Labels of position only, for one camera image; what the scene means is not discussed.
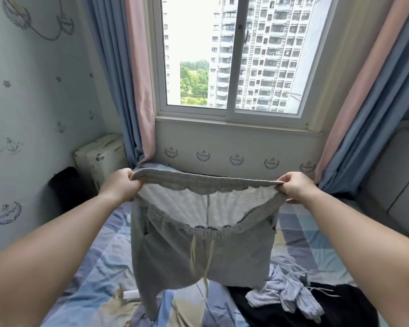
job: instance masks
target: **blue and pink curtain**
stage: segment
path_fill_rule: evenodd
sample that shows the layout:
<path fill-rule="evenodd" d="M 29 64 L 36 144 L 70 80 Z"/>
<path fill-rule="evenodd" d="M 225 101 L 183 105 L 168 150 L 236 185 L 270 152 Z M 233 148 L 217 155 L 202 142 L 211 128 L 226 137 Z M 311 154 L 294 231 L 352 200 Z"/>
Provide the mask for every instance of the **blue and pink curtain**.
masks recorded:
<path fill-rule="evenodd" d="M 409 0 L 395 0 L 327 139 L 315 180 L 355 194 L 409 109 Z"/>
<path fill-rule="evenodd" d="M 150 60 L 142 0 L 82 0 L 120 116 L 130 167 L 155 154 Z"/>

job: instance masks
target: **pink curtain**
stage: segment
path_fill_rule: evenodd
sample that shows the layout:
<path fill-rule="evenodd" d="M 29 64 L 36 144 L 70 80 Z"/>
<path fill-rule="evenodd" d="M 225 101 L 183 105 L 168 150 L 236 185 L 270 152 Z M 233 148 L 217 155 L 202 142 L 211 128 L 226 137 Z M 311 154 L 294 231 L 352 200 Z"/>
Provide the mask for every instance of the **pink curtain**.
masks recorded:
<path fill-rule="evenodd" d="M 365 101 L 408 16 L 409 0 L 395 0 L 327 138 L 323 154 L 315 170 L 316 183 L 321 181 L 324 169 L 338 150 L 341 141 Z"/>
<path fill-rule="evenodd" d="M 151 159 L 156 152 L 150 58 L 143 1 L 125 0 L 125 5 L 129 28 L 133 91 L 144 151 L 144 158 L 140 161 L 142 163 Z"/>

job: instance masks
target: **sky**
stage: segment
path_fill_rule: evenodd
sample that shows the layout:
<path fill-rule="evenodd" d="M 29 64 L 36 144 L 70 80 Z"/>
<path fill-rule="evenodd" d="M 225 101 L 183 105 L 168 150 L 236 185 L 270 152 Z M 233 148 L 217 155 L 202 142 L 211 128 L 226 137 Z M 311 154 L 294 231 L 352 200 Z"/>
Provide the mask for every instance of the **sky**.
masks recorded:
<path fill-rule="evenodd" d="M 218 0 L 167 0 L 170 45 L 180 61 L 209 60 Z"/>

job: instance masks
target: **high-rise building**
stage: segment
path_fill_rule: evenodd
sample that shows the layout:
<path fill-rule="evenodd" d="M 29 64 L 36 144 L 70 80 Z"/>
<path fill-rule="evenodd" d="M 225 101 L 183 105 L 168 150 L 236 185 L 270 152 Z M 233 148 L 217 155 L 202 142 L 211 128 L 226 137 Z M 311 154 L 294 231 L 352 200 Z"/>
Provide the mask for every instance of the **high-rise building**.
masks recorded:
<path fill-rule="evenodd" d="M 170 16 L 170 4 L 162 0 L 163 35 L 165 53 L 165 79 L 167 83 L 167 101 L 170 104 L 180 105 L 180 60 L 178 48 L 180 44 L 176 41 L 179 32 L 177 22 Z"/>
<path fill-rule="evenodd" d="M 314 55 L 319 42 L 319 38 L 306 42 L 314 5 L 315 0 L 249 1 L 237 109 L 297 113 L 303 92 L 296 94 L 291 89 L 302 49 Z M 238 0 L 219 0 L 214 11 L 208 107 L 227 105 L 237 7 Z M 328 6 L 321 11 L 328 11 Z M 310 66 L 301 71 L 297 75 L 307 81 Z M 288 108 L 291 97 L 298 102 Z"/>

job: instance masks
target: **window sill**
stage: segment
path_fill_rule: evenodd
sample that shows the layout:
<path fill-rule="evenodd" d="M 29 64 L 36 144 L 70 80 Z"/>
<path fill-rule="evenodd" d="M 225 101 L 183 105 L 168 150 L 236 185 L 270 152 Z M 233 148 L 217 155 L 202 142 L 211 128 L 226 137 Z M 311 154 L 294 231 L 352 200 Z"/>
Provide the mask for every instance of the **window sill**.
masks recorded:
<path fill-rule="evenodd" d="M 235 126 L 244 127 L 250 129 L 266 130 L 272 132 L 285 132 L 287 134 L 301 134 L 310 136 L 322 136 L 322 132 L 309 131 L 308 129 L 295 129 L 289 127 L 278 127 L 278 126 L 265 126 L 256 124 L 246 124 L 237 123 L 231 121 L 220 121 L 220 120 L 208 120 L 208 119 L 197 119 L 197 118 L 183 118 L 183 117 L 173 117 L 173 116 L 155 116 L 156 121 L 172 122 L 172 123 L 189 123 L 189 124 L 203 124 L 203 125 L 216 125 L 216 126 Z"/>

